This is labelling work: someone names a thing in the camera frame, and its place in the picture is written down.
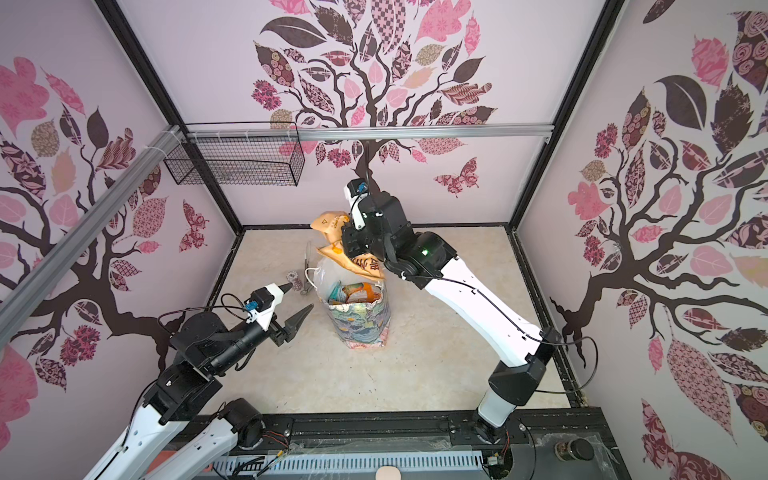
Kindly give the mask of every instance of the silver metal bar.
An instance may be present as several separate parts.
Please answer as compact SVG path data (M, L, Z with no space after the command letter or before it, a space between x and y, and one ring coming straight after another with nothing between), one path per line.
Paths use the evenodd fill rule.
M281 130L257 128L253 130L216 130L214 125L194 125L188 135L195 138L232 137L273 137L285 134ZM302 128L302 140L376 140L380 138L441 138L441 137L548 137L552 124L486 124L486 125L441 125L431 127L354 127L354 128Z
M149 147L139 153L125 172L114 182L80 222L64 235L43 261L11 292L0 310L0 348L5 346L22 324L35 311L69 268L77 261L88 244L99 234L138 185L147 178L178 144L178 127L168 126Z

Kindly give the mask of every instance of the black wire basket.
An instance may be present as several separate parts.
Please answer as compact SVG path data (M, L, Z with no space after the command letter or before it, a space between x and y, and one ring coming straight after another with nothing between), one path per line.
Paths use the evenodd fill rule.
M215 124L224 127L243 122ZM220 131L198 131L187 135L165 158L165 166L179 185L203 184L203 176L220 185L299 184L304 152L294 122L247 122L271 129L246 130L231 127Z

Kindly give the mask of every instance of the butterfly decal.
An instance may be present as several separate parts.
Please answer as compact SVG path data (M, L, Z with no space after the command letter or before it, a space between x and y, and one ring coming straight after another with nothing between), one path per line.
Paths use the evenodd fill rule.
M435 181L441 185L448 187L448 192L454 194L458 198L458 193L464 190L466 187L478 187L478 176L475 175L475 170L478 169L477 157L472 158L462 168L462 172L455 177L454 175L439 175L435 177Z
M205 245L205 236L200 232L205 230L205 224L210 220L205 220L203 214L195 213L194 208L184 200L184 216L187 218L187 223L190 224L190 229L181 238L179 243L179 251L183 252L189 250L192 247L200 248Z

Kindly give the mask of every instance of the wallpaper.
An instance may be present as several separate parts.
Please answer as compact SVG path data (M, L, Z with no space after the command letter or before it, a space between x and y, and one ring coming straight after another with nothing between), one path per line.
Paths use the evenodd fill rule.
M768 12L691 5L630 5L521 231L633 478L759 478Z
M165 126L95 6L65 3L20 5L0 28L15 50L0 56L2 297ZM232 239L203 187L149 174L0 355L3 472L90 469L167 364L184 316L157 316L206 301ZM41 435L57 445L46 462Z
M224 18L206 2L185 2L184 18L176 18L168 13L174 2L122 3L185 119L269 122L205 129L296 122L300 130L547 123L602 6L260 0L231 2L227 12L236 14ZM181 40L162 35L169 29ZM189 78L183 72L191 62L207 69ZM251 224L309 223L343 208L339 192L356 174L404 192L398 195L412 205L414 221L507 221L541 138L504 140L304 141L298 187L223 189ZM285 143L278 154L292 151Z

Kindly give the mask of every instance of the clear plastic bag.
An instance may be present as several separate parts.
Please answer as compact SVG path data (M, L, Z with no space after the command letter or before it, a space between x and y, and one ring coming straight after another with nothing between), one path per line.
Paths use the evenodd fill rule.
M373 282L343 268L330 258L324 257L317 265L312 278L316 292L336 333L351 349L384 346L389 332L389 298L383 281ZM381 298L371 303L343 303L330 305L328 297L334 287L353 283L371 283L381 292Z

